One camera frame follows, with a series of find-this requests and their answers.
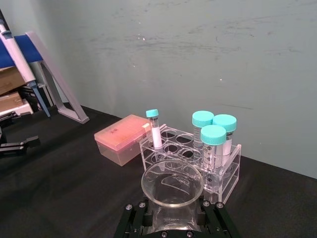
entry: box lid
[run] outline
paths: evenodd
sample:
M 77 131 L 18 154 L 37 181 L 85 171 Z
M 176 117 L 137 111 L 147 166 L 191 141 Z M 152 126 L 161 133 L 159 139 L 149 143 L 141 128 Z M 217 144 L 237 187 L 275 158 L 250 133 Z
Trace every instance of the box lid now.
M 95 134 L 95 140 L 115 151 L 121 150 L 151 130 L 149 120 L 129 115 Z

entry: black mount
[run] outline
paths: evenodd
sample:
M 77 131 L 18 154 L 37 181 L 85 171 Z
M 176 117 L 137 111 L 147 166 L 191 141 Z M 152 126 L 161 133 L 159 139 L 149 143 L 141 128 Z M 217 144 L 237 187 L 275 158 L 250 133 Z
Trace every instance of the black mount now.
M 1 128 L 13 124 L 13 120 L 20 117 L 15 112 L 0 116 L 0 158 L 24 155 L 28 147 L 41 144 L 38 136 L 29 137 L 16 143 L 7 143 L 6 136 Z
M 201 232 L 168 230 L 144 235 L 153 220 L 151 205 L 145 199 L 138 206 L 124 207 L 114 238 L 241 238 L 223 203 L 210 204 L 203 197 L 199 203 L 196 215 Z

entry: black table surface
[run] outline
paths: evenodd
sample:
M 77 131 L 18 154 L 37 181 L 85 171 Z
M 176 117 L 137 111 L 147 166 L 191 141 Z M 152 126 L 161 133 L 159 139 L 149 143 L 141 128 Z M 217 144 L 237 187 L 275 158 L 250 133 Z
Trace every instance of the black table surface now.
M 94 141 L 119 118 L 85 111 L 84 125 L 53 110 L 5 128 L 9 142 L 37 134 L 42 145 L 0 159 L 1 238 L 111 238 L 124 205 L 142 199 L 141 156 L 120 167 Z M 226 208 L 244 238 L 317 237 L 313 178 L 242 157 Z

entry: teal screw cap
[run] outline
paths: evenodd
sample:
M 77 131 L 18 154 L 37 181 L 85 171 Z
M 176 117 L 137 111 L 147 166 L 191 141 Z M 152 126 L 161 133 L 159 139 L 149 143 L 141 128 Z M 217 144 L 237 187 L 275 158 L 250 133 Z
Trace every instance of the teal screw cap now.
M 204 127 L 206 125 L 211 125 L 213 119 L 213 113 L 208 111 L 197 111 L 193 113 L 192 123 L 197 127 Z
M 153 118 L 159 115 L 159 111 L 157 109 L 151 109 L 151 110 L 147 110 L 146 114 L 147 114 L 147 118 Z
M 233 132 L 237 129 L 237 118 L 232 115 L 219 114 L 213 118 L 212 124 L 222 126 L 227 132 Z
M 226 141 L 226 129 L 220 125 L 206 125 L 201 130 L 200 139 L 207 145 L 221 145 Z

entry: small sample tube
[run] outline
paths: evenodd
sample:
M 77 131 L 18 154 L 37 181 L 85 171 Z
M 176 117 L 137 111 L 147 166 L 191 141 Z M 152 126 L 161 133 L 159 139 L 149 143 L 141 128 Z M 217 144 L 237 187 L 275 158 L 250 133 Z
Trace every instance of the small sample tube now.
M 153 146 L 154 148 L 162 147 L 162 139 L 160 136 L 159 130 L 159 111 L 157 109 L 151 109 L 146 111 L 146 115 L 150 120 L 151 132 L 153 138 Z
M 222 165 L 224 166 L 227 160 L 230 157 L 231 153 L 231 145 L 232 145 L 232 135 L 233 132 L 237 128 L 237 118 L 231 115 L 227 114 L 220 114 L 217 115 L 213 118 L 212 120 L 213 125 L 220 125 L 223 128 L 226 129 L 227 134 L 226 134 L 226 142 L 223 145 L 223 161 Z
M 226 130 L 219 125 L 207 125 L 201 130 L 203 143 L 203 161 L 201 170 L 204 188 L 208 192 L 219 190 L 219 168 L 222 167 L 223 144 L 226 142 Z
M 192 116 L 192 124 L 194 128 L 194 143 L 193 146 L 196 150 L 194 151 L 194 165 L 200 166 L 201 160 L 203 157 L 203 143 L 200 139 L 200 131 L 206 125 L 212 124 L 213 113 L 208 111 L 197 111 L 193 113 Z

